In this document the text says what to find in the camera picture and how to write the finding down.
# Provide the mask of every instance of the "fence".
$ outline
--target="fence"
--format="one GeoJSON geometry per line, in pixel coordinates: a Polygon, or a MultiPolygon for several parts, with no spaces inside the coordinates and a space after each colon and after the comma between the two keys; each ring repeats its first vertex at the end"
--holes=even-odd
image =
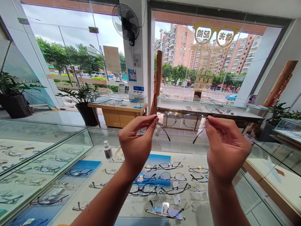
{"type": "MultiPolygon", "coordinates": [[[[176,86],[168,86],[168,85],[161,85],[161,88],[193,92],[193,88],[184,88],[184,87],[176,87],[176,86]]],[[[202,92],[209,93],[209,94],[217,94],[217,95],[222,95],[222,96],[226,96],[226,95],[230,94],[228,92],[219,92],[219,91],[212,91],[212,90],[207,90],[207,89],[204,89],[202,92]]]]}

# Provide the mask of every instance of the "potted plant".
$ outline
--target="potted plant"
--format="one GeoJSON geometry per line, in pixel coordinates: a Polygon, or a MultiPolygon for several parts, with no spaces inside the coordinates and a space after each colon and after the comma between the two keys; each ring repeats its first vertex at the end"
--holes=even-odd
{"type": "Polygon", "coordinates": [[[274,138],[272,138],[270,135],[276,135],[277,133],[273,131],[275,127],[278,125],[280,120],[282,118],[290,118],[290,119],[300,119],[301,118],[301,112],[294,112],[290,113],[287,111],[288,108],[284,108],[283,105],[286,103],[279,103],[277,100],[272,107],[269,107],[271,110],[272,116],[271,118],[267,119],[267,122],[261,132],[259,141],[265,141],[265,142],[277,142],[274,138]]]}
{"type": "Polygon", "coordinates": [[[7,111],[11,118],[24,118],[32,115],[28,102],[25,99],[23,92],[26,89],[46,88],[39,83],[38,80],[20,81],[16,76],[11,76],[9,73],[0,73],[0,105],[7,111]]]}
{"type": "Polygon", "coordinates": [[[97,98],[99,93],[96,92],[97,88],[92,88],[87,83],[81,85],[77,92],[62,88],[58,89],[61,92],[66,94],[58,93],[56,96],[60,97],[70,97],[76,103],[75,106],[78,109],[79,113],[81,114],[83,120],[85,121],[86,126],[97,126],[98,122],[95,118],[93,109],[88,107],[88,103],[94,102],[97,98]]]}

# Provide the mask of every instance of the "black plant pot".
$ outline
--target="black plant pot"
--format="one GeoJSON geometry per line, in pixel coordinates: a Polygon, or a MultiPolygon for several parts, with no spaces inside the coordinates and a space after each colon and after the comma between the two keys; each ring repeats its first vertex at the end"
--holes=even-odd
{"type": "Polygon", "coordinates": [[[93,109],[87,105],[75,105],[79,113],[82,115],[86,126],[97,126],[97,120],[95,118],[93,109]]]}
{"type": "Polygon", "coordinates": [[[23,94],[12,97],[0,94],[0,105],[11,118],[24,118],[32,115],[23,94]]]}
{"type": "Polygon", "coordinates": [[[259,141],[263,141],[263,142],[276,142],[278,143],[277,140],[275,140],[274,138],[272,138],[270,135],[277,135],[277,133],[275,131],[273,131],[273,129],[275,129],[275,126],[272,126],[269,123],[266,123],[266,125],[264,126],[261,135],[259,137],[259,141]]]}

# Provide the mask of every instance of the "forearm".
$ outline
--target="forearm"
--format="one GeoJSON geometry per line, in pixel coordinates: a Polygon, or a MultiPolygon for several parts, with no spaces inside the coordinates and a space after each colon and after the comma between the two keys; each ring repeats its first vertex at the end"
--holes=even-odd
{"type": "Polygon", "coordinates": [[[123,163],[118,172],[75,219],[71,226],[114,225],[135,175],[123,163]]]}
{"type": "Polygon", "coordinates": [[[214,226],[250,226],[232,184],[221,184],[210,175],[208,194],[214,226]]]}

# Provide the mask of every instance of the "wooden pole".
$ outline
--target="wooden pole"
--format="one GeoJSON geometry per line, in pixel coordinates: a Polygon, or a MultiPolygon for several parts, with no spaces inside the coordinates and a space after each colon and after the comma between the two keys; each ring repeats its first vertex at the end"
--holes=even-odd
{"type": "Polygon", "coordinates": [[[162,59],[163,52],[161,50],[157,51],[157,71],[154,79],[154,99],[151,105],[150,113],[151,115],[157,114],[157,97],[160,94],[161,82],[162,82],[162,59]]]}
{"type": "MultiPolygon", "coordinates": [[[[297,65],[298,61],[287,61],[278,76],[272,90],[270,91],[269,95],[267,96],[266,100],[263,102],[262,106],[270,107],[277,98],[279,98],[278,93],[280,92],[281,88],[283,88],[283,84],[291,78],[292,73],[297,65]]],[[[251,133],[254,137],[255,131],[259,128],[259,124],[252,123],[248,133],[251,133]]]]}

